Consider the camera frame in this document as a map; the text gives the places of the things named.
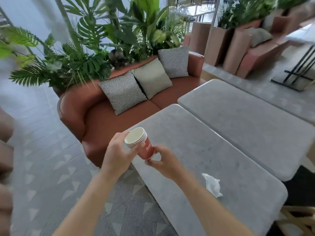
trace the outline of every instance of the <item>person's left arm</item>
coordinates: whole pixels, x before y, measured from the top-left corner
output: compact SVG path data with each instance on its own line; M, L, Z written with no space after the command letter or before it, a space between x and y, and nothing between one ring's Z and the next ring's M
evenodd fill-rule
M128 169L145 143L123 150L128 132L116 133L110 141L100 172L91 180L80 200L62 221L53 236L93 235L98 217L117 179Z

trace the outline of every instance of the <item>gray pillow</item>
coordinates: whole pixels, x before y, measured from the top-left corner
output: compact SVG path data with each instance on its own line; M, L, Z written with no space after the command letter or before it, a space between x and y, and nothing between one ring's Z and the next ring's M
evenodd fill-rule
M148 100L131 71L116 78L100 81L98 84L115 110L115 115Z
M252 39L250 40L250 47L252 48L273 38L268 31L262 28L250 27L245 29L244 32L252 36Z
M170 78L188 76L189 46L158 50L160 62Z
M173 86L158 58L131 71L148 99L152 99L158 92Z

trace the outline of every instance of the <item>person's right hand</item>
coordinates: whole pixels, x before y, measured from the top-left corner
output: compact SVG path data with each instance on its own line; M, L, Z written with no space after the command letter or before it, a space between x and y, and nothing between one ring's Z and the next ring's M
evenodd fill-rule
M160 153L161 160L146 160L145 164L158 170L163 176L175 181L185 170L176 155L163 145L153 146L154 153Z

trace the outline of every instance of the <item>tabletop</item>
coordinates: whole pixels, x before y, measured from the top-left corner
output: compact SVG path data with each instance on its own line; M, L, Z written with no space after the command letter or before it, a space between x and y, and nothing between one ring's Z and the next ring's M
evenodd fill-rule
M202 16L209 13L214 13L215 8L207 7L206 5L202 6L191 6L191 7L185 7L182 9L177 9L176 13L180 16L186 16L186 17L197 17Z
M281 181L294 176L315 138L311 124L218 79L178 103Z
M287 40L315 45L315 24L309 24L285 36Z
M145 129L153 145L170 148L203 186L206 182L202 173L221 180L223 196L219 202L256 234L267 233L287 198L281 181L177 104L129 130L136 127ZM132 163L179 236L204 236L180 188L138 156Z

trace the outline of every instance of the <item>stack of paper cups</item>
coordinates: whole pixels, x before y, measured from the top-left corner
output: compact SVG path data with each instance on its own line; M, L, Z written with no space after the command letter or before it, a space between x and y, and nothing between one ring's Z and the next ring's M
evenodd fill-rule
M129 148L134 148L137 144L144 142L145 146L138 153L139 157L144 160L148 160L153 156L154 149L148 138L147 133L142 127L137 127L130 131L125 138L125 143Z

